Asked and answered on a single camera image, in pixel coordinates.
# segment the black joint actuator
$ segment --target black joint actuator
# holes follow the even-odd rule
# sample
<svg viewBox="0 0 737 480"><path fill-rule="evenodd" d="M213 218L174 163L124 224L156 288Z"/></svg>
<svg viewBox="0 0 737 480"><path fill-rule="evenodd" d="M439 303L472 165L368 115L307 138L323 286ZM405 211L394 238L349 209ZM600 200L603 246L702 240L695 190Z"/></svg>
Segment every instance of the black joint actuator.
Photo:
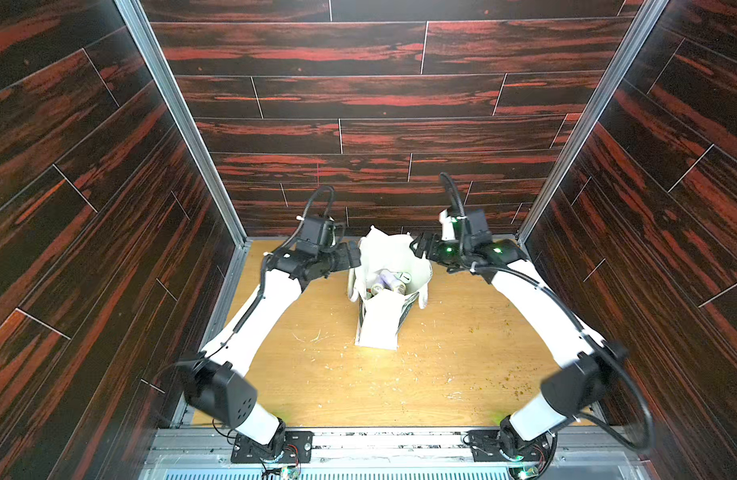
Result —
<svg viewBox="0 0 737 480"><path fill-rule="evenodd" d="M616 342L607 344L605 348L619 363L627 355L626 349ZM600 354L582 352L574 363L544 379L541 392L553 410L573 417L582 408L603 398L616 378L616 373Z"/></svg>
<svg viewBox="0 0 737 480"><path fill-rule="evenodd" d="M316 256L331 239L333 226L334 220L317 215L307 216L296 238L296 249Z"/></svg>
<svg viewBox="0 0 737 480"><path fill-rule="evenodd" d="M256 389L232 371L232 364L224 365L201 360L197 369L177 367L184 386L187 403L235 428L246 421L256 404Z"/></svg>
<svg viewBox="0 0 737 480"><path fill-rule="evenodd" d="M482 210L467 212L467 222L460 235L464 240L464 251L470 253L481 245L493 242L493 235L488 230L486 214Z"/></svg>

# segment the metal rail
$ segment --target metal rail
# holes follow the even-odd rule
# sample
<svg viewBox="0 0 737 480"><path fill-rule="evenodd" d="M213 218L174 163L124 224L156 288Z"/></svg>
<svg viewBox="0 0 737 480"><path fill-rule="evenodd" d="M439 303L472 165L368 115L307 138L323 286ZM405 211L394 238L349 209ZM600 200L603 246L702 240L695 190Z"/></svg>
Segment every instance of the metal rail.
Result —
<svg viewBox="0 0 737 480"><path fill-rule="evenodd" d="M176 84L171 67L169 67L166 57L160 49L160 44L152 31L150 21L147 20L142 5L139 0L115 0L115 5L120 10L120 14L123 15L133 41L144 58L144 64L150 70L155 85L157 85L166 106L173 115L176 127L182 133L187 148L190 149L192 158L195 159L198 170L200 170L203 180L206 181L206 185L209 187L211 196L220 208L222 219L227 225L232 240L235 245L244 246L246 244L246 231L243 230L243 225L240 224L238 214L235 212L220 174L216 171L216 166L211 160L209 150L206 148L206 144L203 143L203 138L200 136L195 120L187 108L187 103Z"/></svg>

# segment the aluminum frame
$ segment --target aluminum frame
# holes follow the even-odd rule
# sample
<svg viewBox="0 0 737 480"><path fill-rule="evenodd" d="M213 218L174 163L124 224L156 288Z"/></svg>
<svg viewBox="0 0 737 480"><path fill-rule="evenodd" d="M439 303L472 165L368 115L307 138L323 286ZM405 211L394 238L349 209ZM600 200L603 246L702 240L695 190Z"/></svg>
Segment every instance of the aluminum frame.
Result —
<svg viewBox="0 0 737 480"><path fill-rule="evenodd" d="M238 214L232 206L227 189L222 183L219 172L216 170L203 138L200 136L195 120L192 118L187 103L182 96L171 67L163 55L160 44L152 31L150 21L144 13L139 0L114 0L124 23L133 37L136 47L144 58L144 64L150 70L155 85L160 90L166 106L171 111L176 127L180 130L187 148L190 149L198 170L209 188L216 205L220 208L222 219L225 221L232 240L237 246L246 244L247 235L240 223Z"/></svg>
<svg viewBox="0 0 737 480"><path fill-rule="evenodd" d="M367 472L377 467L399 468L506 468L512 462L478 462L464 445L464 434L475 427L406 428L289 428L315 433L308 469L325 473L350 468ZM259 466L229 462L233 446L213 428L161 429L145 460L142 478L161 478L172 469L192 471L221 468L258 472ZM607 433L592 426L570 426L558 434L557 466L617 467L623 478L648 478L645 462Z"/></svg>

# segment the wooden floor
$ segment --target wooden floor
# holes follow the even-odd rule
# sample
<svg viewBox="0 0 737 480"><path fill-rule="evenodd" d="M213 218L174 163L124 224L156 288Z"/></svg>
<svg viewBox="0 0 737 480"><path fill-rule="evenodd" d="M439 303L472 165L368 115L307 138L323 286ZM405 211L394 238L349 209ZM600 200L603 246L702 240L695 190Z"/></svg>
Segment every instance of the wooden floor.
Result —
<svg viewBox="0 0 737 480"><path fill-rule="evenodd" d="M252 244L228 321L256 288L263 253L278 244ZM357 324L346 272L310 283L248 372L259 402L289 426L492 426L557 370L505 296L437 265L429 305L413 307L396 352L355 346Z"/></svg>

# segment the wood grain wall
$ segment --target wood grain wall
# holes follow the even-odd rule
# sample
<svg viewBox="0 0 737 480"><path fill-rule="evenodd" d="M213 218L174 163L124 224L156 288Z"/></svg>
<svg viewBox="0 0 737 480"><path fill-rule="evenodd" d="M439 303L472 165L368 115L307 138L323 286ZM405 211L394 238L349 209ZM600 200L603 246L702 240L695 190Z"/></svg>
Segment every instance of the wood grain wall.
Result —
<svg viewBox="0 0 737 480"><path fill-rule="evenodd" d="M142 4L252 236L290 234L292 198L319 184L349 234L434 226L442 170L516 233L639 6Z"/></svg>
<svg viewBox="0 0 737 480"><path fill-rule="evenodd" d="M630 348L658 476L737 478L736 1L668 4L527 244Z"/></svg>
<svg viewBox="0 0 737 480"><path fill-rule="evenodd" d="M0 478L135 478L233 250L112 0L0 1Z"/></svg>

